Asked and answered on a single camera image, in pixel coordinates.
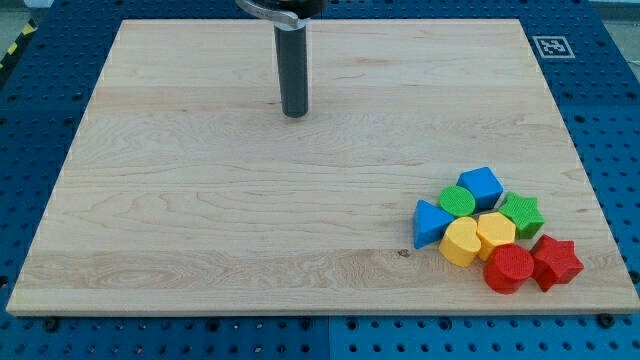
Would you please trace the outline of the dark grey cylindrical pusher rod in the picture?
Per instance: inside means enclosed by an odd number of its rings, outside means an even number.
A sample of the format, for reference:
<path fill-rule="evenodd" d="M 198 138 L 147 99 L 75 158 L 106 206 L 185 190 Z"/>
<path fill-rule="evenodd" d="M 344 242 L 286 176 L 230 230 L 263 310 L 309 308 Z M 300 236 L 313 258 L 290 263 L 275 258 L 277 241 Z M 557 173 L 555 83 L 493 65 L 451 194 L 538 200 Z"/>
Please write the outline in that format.
<path fill-rule="evenodd" d="M 282 112 L 299 118 L 308 112 L 306 29 L 274 28 Z"/>

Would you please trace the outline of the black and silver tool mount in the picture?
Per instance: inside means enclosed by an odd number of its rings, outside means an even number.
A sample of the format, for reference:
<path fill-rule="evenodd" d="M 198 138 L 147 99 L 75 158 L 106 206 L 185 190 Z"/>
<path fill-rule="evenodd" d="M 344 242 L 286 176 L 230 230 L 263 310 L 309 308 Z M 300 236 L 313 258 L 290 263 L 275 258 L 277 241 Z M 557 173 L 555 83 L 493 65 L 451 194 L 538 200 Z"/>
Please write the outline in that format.
<path fill-rule="evenodd" d="M 244 12 L 267 20 L 281 30 L 299 30 L 320 14 L 328 0 L 235 0 Z"/>

